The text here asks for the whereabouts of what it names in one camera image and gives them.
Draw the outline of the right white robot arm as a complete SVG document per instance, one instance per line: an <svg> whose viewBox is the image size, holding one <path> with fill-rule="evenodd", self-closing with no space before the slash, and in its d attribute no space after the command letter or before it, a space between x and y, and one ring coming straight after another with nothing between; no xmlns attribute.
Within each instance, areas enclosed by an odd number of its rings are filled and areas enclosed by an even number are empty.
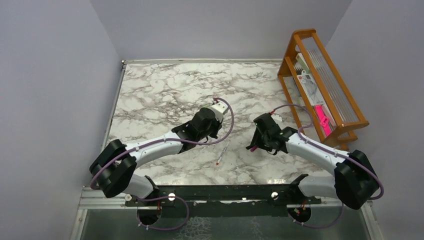
<svg viewBox="0 0 424 240"><path fill-rule="evenodd" d="M367 156L359 151L337 150L312 140L292 127L280 128L270 113L254 119L255 132L248 150L262 149L276 155L279 152L301 157L330 173L330 176L306 175L297 179L288 190L289 199L300 204L308 197L340 200L347 207L358 210L383 193Z"/></svg>

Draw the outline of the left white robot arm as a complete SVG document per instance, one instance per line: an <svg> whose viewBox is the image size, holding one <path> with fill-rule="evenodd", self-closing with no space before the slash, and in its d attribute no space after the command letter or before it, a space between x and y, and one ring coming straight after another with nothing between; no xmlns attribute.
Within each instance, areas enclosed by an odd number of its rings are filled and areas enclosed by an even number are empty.
<svg viewBox="0 0 424 240"><path fill-rule="evenodd" d="M203 139L216 139L227 112L228 107L219 102L201 108L190 121L160 137L128 144L111 141L89 167L94 183L107 198L124 193L152 205L158 188L149 176L135 175L135 170L153 160L186 152L203 144Z"/></svg>

